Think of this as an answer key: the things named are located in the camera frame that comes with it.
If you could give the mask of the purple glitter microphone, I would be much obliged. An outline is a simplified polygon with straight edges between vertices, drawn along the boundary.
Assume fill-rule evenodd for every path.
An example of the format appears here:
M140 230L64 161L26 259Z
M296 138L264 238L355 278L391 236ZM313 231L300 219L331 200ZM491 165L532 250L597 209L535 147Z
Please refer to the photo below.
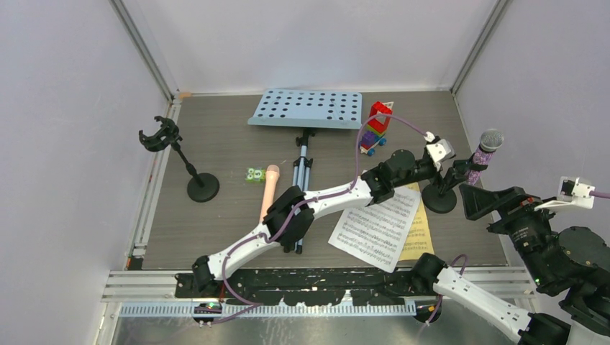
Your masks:
M466 180L468 185L475 185L479 181L482 172L488 168L493 154L503 143L504 135L498 129L487 129L482 133L479 144L469 159L470 164Z

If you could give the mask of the yellow sheet music page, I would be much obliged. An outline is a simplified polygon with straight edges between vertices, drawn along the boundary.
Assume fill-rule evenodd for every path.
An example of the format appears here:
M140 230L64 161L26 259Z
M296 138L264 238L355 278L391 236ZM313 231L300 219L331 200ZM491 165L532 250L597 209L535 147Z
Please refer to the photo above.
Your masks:
M409 226L399 260L416 260L423 253L434 254L429 221L419 184L411 183L400 187L395 197L399 203L399 219Z

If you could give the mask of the white sheet music page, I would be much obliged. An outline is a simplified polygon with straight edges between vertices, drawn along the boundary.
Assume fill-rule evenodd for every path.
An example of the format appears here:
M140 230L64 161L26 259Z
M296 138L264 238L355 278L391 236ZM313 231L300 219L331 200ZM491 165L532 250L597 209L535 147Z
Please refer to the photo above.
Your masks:
M342 212L328 244L371 266L393 272L422 204L417 183L398 188L394 197Z

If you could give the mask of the light blue music stand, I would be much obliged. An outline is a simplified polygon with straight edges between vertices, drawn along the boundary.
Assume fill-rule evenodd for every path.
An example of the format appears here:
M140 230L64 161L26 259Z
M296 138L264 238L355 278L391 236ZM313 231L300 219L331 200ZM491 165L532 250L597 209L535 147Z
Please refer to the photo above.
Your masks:
M358 92L271 88L263 92L247 123L302 130L302 135L296 138L300 155L293 166L293 184L307 190L313 164L307 152L315 130L359 130L362 112L363 95Z

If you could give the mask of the beige microphone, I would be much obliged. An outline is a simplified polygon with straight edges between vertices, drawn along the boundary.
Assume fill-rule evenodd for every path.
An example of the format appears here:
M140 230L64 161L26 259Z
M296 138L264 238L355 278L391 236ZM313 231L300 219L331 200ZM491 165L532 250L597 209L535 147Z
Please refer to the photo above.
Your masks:
M276 191L276 185L280 177L280 168L277 165L269 165L265 171L265 187L263 191L263 199L260 209L259 221L262 222L268 214L268 209L271 207Z

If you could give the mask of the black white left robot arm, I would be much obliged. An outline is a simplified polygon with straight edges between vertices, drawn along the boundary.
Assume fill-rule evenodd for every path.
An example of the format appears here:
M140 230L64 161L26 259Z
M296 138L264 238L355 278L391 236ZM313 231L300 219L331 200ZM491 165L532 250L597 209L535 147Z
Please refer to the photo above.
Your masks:
M348 208L365 208L390 200L399 187L440 175L442 163L455 157L437 145L426 149L422 158L396 150L373 169L359 172L349 183L324 190L303 191L298 186L286 190L268 209L267 215L249 233L216 254L200 256L192 265L193 288L210 298L221 281L266 251L295 244L303 239L313 222Z

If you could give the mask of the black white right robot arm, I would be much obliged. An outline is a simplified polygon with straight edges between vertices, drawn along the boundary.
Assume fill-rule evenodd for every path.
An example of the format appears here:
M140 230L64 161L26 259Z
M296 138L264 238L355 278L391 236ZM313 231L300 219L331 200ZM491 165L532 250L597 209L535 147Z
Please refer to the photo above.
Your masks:
M609 342L609 246L592 230L571 226L560 232L550 219L561 208L593 206L598 192L578 178L565 178L554 198L541 199L520 187L489 191L461 185L465 216L476 220L491 212L500 219L488 230L510 238L537 292L560 293L570 323L533 313L468 281L433 254L423 254L411 271L420 295L436 293L488 321L516 344L607 344Z

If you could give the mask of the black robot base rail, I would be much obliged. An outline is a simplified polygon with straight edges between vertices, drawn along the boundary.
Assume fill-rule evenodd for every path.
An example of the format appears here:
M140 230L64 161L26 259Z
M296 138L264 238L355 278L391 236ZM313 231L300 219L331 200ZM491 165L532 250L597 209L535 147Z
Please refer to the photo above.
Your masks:
M243 305L234 294L264 306L281 302L289 306L338 305L350 296L356 306L398 305L401 298L432 297L430 284L415 278L410 270L392 273L377 268L316 268L316 269L242 269L229 279L233 289L222 282L198 291L191 273L178 273L176 298L222 298L230 305Z

